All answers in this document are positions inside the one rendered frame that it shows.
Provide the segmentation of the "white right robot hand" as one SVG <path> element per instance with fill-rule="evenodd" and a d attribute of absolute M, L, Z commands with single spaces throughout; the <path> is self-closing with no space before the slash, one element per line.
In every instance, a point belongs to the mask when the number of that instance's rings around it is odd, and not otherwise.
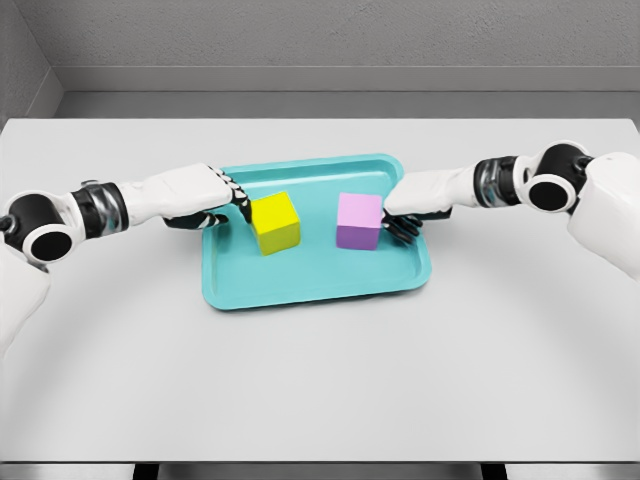
<path fill-rule="evenodd" d="M 448 184 L 453 175 L 445 170 L 406 174 L 384 200 L 382 227 L 396 240 L 411 244 L 424 220 L 449 219 L 453 206 Z"/>

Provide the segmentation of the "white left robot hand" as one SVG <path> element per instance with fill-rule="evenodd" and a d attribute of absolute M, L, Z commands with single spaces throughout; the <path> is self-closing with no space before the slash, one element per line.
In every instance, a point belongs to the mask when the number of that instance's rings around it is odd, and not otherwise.
<path fill-rule="evenodd" d="M 225 224 L 224 214 L 214 209 L 235 205 L 247 224 L 252 223 L 248 194 L 225 171 L 203 163 L 170 170 L 161 175 L 167 188 L 167 204 L 162 207 L 164 223 L 173 229 L 201 230 Z"/>

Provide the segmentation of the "pink cube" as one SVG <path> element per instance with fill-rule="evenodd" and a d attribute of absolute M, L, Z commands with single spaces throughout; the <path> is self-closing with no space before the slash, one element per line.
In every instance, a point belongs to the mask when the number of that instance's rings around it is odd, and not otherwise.
<path fill-rule="evenodd" d="M 341 192 L 338 200 L 336 246 L 376 250 L 382 220 L 382 197 Z"/>

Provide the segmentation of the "yellow cube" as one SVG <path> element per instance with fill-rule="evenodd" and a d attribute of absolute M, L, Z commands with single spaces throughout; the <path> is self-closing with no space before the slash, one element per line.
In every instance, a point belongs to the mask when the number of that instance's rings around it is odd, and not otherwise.
<path fill-rule="evenodd" d="M 263 256 L 293 248 L 300 243 L 300 220 L 286 192 L 253 200 L 251 207 L 252 228 Z"/>

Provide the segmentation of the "teal tray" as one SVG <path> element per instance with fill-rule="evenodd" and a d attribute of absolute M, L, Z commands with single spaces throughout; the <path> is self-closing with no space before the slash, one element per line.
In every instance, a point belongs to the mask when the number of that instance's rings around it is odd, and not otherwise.
<path fill-rule="evenodd" d="M 237 310 L 404 291 L 430 278 L 422 236 L 404 244 L 383 231 L 374 251 L 336 246 L 340 193 L 386 196 L 404 174 L 394 157 L 364 154 L 224 170 L 252 200 L 287 192 L 301 221 L 301 242 L 264 256 L 239 210 L 221 208 L 228 223 L 202 235 L 201 290 L 211 306 Z"/>

